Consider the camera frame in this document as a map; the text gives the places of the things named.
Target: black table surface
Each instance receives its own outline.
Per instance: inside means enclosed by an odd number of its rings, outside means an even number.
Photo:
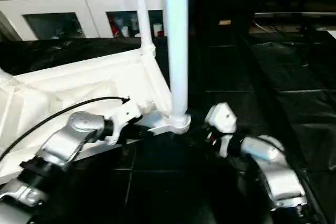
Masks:
[[[190,39],[189,113],[227,102],[238,127],[283,142],[306,170],[329,223],[336,210],[336,51],[327,33],[260,34],[204,45]],[[166,39],[156,60],[169,82]],[[1,68],[20,74],[134,48],[140,41],[3,42]],[[41,214],[44,223],[262,223],[264,202],[238,190],[222,159],[170,133],[76,163]]]

